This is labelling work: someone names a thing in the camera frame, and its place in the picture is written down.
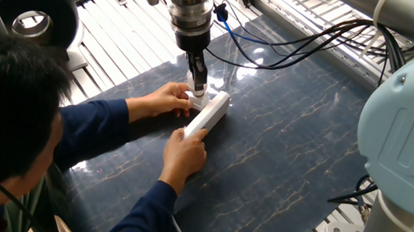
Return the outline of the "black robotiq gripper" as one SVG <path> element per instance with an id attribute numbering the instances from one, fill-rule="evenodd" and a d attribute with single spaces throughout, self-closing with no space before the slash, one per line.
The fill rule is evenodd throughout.
<path id="1" fill-rule="evenodd" d="M 204 61 L 203 52 L 210 44 L 210 31 L 200 35 L 187 36 L 176 33 L 178 48 L 186 52 L 189 71 L 187 72 L 187 84 L 195 97 L 205 95 L 207 89 L 208 71 Z"/>

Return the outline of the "person's right hand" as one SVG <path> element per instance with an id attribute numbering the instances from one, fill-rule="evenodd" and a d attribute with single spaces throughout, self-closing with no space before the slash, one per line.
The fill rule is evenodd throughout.
<path id="1" fill-rule="evenodd" d="M 163 170 L 159 180 L 170 185 L 176 194 L 184 189 L 188 177 L 200 171 L 207 159 L 204 138 L 206 129 L 185 137 L 184 129 L 175 130 L 163 151 Z"/>

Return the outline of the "person's left hand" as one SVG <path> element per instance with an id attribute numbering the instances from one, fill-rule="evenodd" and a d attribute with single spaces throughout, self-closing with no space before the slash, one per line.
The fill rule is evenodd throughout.
<path id="1" fill-rule="evenodd" d="M 176 116 L 188 116 L 194 104 L 186 92 L 189 85 L 182 82 L 168 82 L 164 86 L 138 99 L 138 117 L 156 117 L 174 111 Z"/>

